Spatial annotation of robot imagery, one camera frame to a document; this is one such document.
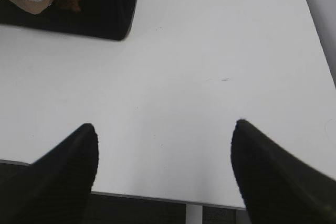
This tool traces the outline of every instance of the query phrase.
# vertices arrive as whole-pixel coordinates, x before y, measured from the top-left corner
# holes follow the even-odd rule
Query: black bag
[[[80,0],[80,12],[59,8],[59,1],[33,15],[8,0],[0,0],[0,22],[122,40],[130,29],[137,0]]]

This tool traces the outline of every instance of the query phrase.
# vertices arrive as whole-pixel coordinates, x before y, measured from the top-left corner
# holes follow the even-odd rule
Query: table surface
[[[122,42],[0,29],[0,159],[32,163],[91,122],[94,191],[244,207],[245,118],[336,178],[336,90],[305,0],[138,0]]]

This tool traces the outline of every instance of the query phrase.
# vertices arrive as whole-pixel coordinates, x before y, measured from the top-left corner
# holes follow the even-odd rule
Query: white table
[[[127,40],[0,27],[0,159],[32,163],[80,124],[93,190],[244,207],[236,120],[336,178],[336,90],[305,0],[138,0]]]

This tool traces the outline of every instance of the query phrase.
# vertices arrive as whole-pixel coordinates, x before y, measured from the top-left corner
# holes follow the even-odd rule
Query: dark floor
[[[26,165],[0,160],[0,186]],[[203,224],[249,224],[246,217],[244,211],[203,207]],[[91,194],[83,224],[185,224],[185,221],[185,204]]]

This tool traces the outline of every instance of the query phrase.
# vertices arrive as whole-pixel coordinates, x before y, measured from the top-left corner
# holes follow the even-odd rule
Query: white wall
[[[307,0],[334,82],[336,82],[336,0]]]

